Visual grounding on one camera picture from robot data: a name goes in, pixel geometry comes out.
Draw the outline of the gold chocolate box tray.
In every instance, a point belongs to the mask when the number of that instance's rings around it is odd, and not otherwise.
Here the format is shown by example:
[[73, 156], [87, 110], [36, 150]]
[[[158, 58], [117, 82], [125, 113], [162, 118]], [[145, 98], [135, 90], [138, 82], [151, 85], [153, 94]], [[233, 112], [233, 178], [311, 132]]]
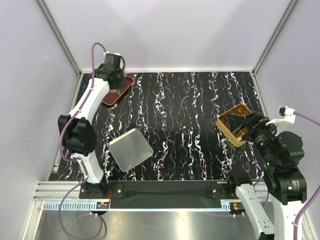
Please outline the gold chocolate box tray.
[[252, 114], [253, 112], [243, 103], [240, 103], [230, 110], [224, 112], [221, 114], [216, 121], [216, 126], [219, 128], [219, 130], [224, 134], [224, 136], [228, 139], [232, 147], [239, 148], [242, 145], [246, 144], [247, 141], [243, 140], [239, 134], [234, 135], [231, 132], [231, 125], [229, 123], [229, 120], [227, 118], [227, 114], [234, 114], [239, 115], [241, 117], [248, 116]]

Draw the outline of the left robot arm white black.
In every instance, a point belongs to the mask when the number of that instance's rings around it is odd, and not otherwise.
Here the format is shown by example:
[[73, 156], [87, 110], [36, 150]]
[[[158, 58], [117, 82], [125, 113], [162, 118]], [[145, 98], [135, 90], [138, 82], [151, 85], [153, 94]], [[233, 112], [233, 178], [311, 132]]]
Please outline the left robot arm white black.
[[91, 73], [91, 79], [76, 106], [58, 118], [60, 153], [68, 150], [67, 162], [78, 162], [84, 176], [84, 190], [97, 198], [108, 193], [106, 178], [101, 169], [95, 149], [97, 135], [92, 121], [103, 98], [111, 90], [126, 86], [125, 60], [119, 53], [105, 53], [104, 63]]

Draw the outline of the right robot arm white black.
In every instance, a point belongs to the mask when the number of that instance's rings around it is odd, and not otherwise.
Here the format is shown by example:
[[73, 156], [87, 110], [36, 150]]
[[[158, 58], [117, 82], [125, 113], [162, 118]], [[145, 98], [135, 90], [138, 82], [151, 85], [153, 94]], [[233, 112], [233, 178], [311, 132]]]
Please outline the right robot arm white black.
[[300, 240], [299, 219], [307, 200], [307, 182], [298, 168], [304, 157], [302, 138], [290, 131], [277, 132], [278, 127], [293, 124], [296, 116], [292, 108], [280, 107], [273, 120], [258, 112], [249, 115], [227, 113], [231, 133], [253, 142], [265, 163], [264, 183], [274, 210], [270, 222], [260, 204], [255, 187], [246, 173], [232, 174], [227, 192], [244, 206], [258, 240]]

